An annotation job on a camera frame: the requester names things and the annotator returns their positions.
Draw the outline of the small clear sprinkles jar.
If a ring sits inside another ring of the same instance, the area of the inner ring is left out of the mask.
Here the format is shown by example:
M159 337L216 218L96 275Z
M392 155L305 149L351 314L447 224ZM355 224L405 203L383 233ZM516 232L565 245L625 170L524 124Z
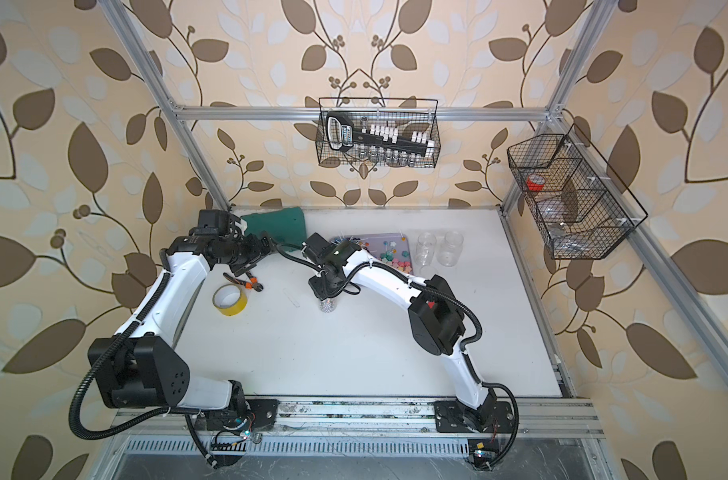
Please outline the small clear sprinkles jar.
M327 298L320 301L319 309L323 313L331 313L336 309L337 303L334 298Z

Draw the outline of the red lid candy jar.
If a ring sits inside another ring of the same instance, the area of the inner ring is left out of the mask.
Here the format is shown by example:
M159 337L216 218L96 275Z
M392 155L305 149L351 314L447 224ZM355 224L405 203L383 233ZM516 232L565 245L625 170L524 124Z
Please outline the red lid candy jar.
M464 236L459 231L448 231L444 234L437 251L437 261L445 267L457 265L464 248Z

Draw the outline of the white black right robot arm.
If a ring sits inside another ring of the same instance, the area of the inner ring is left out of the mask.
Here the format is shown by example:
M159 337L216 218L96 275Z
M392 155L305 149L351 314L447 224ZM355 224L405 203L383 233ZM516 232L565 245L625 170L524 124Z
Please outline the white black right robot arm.
M469 463L479 471L492 471L502 463L519 433L519 405L507 385L484 381L476 371L468 346L482 339L483 327L446 279L404 273L350 240L332 243L315 233L297 247L302 256L295 257L270 236L265 239L273 252L314 270L308 284L318 300L334 300L357 285L405 310L413 339L442 360L454 386L455 400L439 407L442 419L452 427L491 436L470 449Z

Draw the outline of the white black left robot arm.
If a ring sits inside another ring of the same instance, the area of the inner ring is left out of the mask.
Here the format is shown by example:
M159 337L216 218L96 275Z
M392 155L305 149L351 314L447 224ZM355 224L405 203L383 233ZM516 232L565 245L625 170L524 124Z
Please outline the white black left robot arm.
M121 328L98 338L88 349L90 369L76 388L68 411L71 432L83 440L101 440L151 418L204 415L214 428L253 428L257 415L235 380L192 374L175 345L204 281L217 265L234 276L271 254L267 235L245 234L238 216L203 210L198 224L160 252L162 270L149 292ZM91 385L112 409L139 410L117 426L92 430L84 425L82 405Z

